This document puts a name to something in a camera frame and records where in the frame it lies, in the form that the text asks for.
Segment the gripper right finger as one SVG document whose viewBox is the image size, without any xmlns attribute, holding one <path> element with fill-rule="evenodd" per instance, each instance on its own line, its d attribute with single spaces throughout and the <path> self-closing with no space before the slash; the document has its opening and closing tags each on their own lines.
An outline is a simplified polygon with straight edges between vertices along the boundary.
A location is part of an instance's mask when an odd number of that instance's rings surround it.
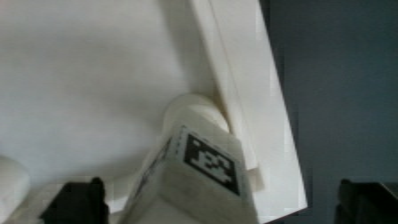
<svg viewBox="0 0 398 224">
<path fill-rule="evenodd" d="M 336 224 L 398 224 L 398 182 L 341 180 Z"/>
</svg>

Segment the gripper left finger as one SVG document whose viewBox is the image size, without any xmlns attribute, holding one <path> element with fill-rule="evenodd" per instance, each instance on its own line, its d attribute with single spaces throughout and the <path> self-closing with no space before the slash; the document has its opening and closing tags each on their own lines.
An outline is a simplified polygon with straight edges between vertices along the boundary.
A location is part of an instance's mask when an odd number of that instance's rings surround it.
<svg viewBox="0 0 398 224">
<path fill-rule="evenodd" d="M 101 178 L 67 182 L 39 216 L 44 224 L 108 224 L 108 215 Z"/>
</svg>

